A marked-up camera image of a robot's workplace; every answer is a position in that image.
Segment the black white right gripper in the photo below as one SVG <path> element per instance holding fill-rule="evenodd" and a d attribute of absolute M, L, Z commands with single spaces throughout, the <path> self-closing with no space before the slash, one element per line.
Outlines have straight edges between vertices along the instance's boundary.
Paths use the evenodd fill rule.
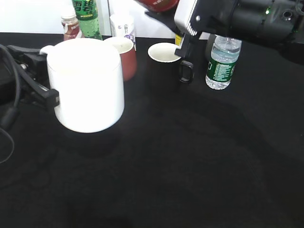
<path fill-rule="evenodd" d="M 174 22 L 185 33 L 175 55 L 190 60 L 201 32 L 262 43 L 284 43 L 300 30 L 302 0 L 181 0 Z"/>

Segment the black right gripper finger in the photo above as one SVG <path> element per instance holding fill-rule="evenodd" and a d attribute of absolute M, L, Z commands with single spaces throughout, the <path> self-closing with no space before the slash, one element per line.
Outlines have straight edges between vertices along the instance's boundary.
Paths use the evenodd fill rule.
<path fill-rule="evenodd" d="M 183 32 L 176 26 L 174 22 L 174 15 L 176 10 L 168 10 L 164 12 L 153 12 L 153 11 L 145 11 L 145 15 L 148 17 L 155 19 L 156 21 L 165 25 L 168 29 L 170 29 L 173 33 L 183 36 Z"/>

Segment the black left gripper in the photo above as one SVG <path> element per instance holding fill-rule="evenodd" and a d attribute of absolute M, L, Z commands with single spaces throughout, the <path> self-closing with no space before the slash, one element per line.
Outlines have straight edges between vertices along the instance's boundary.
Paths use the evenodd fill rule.
<path fill-rule="evenodd" d="M 59 92 L 49 87 L 47 55 L 41 54 L 37 48 L 7 45 L 6 49 L 16 62 L 22 89 L 33 99 L 33 103 L 47 111 L 59 106 Z M 0 50 L 0 104 L 12 102 L 15 95 L 16 81 L 11 64 L 4 51 Z"/>

